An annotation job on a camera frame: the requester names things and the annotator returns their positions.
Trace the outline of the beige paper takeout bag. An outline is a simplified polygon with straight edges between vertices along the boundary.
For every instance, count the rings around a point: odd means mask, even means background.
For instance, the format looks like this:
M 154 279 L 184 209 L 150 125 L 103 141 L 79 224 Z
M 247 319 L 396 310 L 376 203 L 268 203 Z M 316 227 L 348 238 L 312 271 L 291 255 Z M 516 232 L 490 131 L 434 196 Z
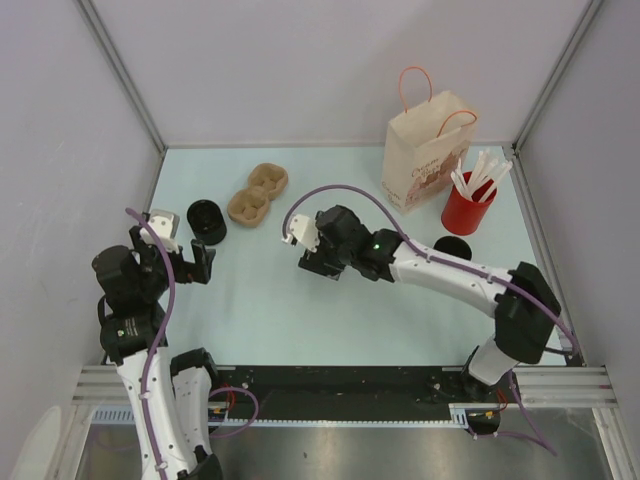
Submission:
M 465 161 L 479 114 L 450 90 L 428 92 L 411 106 L 398 91 L 402 112 L 387 124 L 381 188 L 399 213 L 407 214 L 451 185 L 451 172 Z

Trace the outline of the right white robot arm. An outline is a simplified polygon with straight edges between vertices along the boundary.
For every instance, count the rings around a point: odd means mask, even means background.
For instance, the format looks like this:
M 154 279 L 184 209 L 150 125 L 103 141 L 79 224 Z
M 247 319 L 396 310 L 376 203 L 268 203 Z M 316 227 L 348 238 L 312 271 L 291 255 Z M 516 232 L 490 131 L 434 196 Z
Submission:
M 537 364 L 561 312 L 540 270 L 522 262 L 505 270 L 476 264 L 419 243 L 397 230 L 369 231 L 350 209 L 337 205 L 314 218 L 296 215 L 286 242 L 305 252 L 299 267 L 337 279 L 351 267 L 371 281 L 425 287 L 486 314 L 494 332 L 468 357 L 455 391 L 473 401 L 493 394 L 519 364 Z

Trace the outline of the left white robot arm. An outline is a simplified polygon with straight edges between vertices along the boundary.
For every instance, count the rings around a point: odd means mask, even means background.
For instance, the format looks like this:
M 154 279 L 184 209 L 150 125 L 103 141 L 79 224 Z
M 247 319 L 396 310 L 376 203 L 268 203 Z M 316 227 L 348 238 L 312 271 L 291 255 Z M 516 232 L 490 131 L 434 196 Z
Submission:
M 177 284 L 206 285 L 215 250 L 194 240 L 186 261 L 172 234 L 161 236 L 161 252 L 141 226 L 129 231 L 132 244 L 98 254 L 92 268 L 104 294 L 98 302 L 100 344 L 116 366 L 131 405 L 144 479 L 220 479 L 211 450 L 208 399 L 221 376 L 204 349 L 171 356 L 164 320 L 171 306 L 160 297 Z

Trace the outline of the black lid stack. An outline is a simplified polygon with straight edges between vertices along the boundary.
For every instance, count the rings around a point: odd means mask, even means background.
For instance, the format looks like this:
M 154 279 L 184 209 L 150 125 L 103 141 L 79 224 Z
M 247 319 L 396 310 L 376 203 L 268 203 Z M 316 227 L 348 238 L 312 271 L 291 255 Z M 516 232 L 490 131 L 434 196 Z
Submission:
M 221 243 L 227 227 L 220 207 L 207 199 L 197 200 L 187 210 L 187 221 L 195 238 L 207 246 Z

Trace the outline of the stacked brown pulp carriers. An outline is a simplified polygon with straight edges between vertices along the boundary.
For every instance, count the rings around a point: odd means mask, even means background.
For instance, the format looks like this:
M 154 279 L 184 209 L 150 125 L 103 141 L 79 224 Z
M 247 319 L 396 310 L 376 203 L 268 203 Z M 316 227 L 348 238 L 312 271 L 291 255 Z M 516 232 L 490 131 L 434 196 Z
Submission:
M 271 203 L 285 190 L 289 182 L 286 169 L 272 163 L 261 163 L 249 174 L 247 187 L 234 194 L 227 205 L 227 214 L 235 223 L 256 228 L 266 218 Z

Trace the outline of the black cup stack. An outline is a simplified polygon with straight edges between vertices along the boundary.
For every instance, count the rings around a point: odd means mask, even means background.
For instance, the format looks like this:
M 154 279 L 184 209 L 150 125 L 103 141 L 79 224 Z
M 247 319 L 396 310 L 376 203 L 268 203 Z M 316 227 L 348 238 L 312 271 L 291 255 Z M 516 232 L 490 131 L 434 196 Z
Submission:
M 472 260 L 472 249 L 462 238 L 457 236 L 443 236 L 439 238 L 433 248 L 451 256 L 455 256 L 467 261 Z

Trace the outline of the red straw holder cup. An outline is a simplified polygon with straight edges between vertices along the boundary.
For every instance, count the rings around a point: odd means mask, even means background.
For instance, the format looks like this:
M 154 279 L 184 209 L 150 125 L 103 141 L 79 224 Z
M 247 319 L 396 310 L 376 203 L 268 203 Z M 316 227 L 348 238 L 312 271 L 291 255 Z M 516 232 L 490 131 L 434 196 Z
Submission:
M 498 189 L 493 187 L 491 179 L 473 193 L 471 200 L 463 197 L 457 186 L 453 185 L 441 214 L 442 225 L 446 230 L 458 236 L 473 234 L 478 229 L 497 193 Z

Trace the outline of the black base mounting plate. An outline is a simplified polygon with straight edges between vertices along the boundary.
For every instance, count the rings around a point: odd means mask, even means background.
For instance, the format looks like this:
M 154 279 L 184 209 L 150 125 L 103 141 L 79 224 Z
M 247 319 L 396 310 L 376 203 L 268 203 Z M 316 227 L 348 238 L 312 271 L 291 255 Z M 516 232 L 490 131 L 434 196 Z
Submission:
M 515 403 L 506 378 L 495 387 L 464 385 L 459 367 L 219 366 L 217 370 L 222 386 L 244 388 L 256 396 L 258 416 L 274 410 L 268 415 L 289 418 L 318 409 L 385 407 L 403 412 L 455 404 L 497 410 Z

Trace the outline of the white wrapped straws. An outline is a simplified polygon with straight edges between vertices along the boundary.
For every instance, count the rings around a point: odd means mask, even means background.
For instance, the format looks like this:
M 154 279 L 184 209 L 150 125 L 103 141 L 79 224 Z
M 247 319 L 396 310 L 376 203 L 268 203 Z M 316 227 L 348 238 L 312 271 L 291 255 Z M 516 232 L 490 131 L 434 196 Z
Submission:
M 468 180 L 464 179 L 462 161 L 458 160 L 450 174 L 453 190 L 463 199 L 484 203 L 497 191 L 498 185 L 512 167 L 512 161 L 501 161 L 498 157 L 491 156 L 488 150 L 481 151 Z

